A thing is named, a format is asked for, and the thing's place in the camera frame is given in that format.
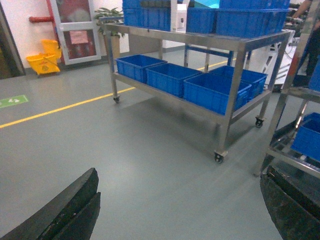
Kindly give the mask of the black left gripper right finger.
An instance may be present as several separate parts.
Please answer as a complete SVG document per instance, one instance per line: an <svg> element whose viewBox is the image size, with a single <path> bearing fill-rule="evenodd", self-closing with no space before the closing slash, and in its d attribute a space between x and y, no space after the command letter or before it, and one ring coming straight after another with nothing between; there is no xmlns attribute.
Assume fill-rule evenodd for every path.
<svg viewBox="0 0 320 240"><path fill-rule="evenodd" d="M268 166L260 190L272 222L284 240L320 238L320 179L301 170Z"/></svg>

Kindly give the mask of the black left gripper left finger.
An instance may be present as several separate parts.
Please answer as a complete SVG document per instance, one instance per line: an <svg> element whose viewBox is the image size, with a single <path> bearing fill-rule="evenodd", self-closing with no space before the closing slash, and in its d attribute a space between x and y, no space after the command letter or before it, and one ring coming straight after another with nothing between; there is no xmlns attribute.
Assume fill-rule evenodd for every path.
<svg viewBox="0 0 320 240"><path fill-rule="evenodd" d="M89 240L101 209L92 167L2 240Z"/></svg>

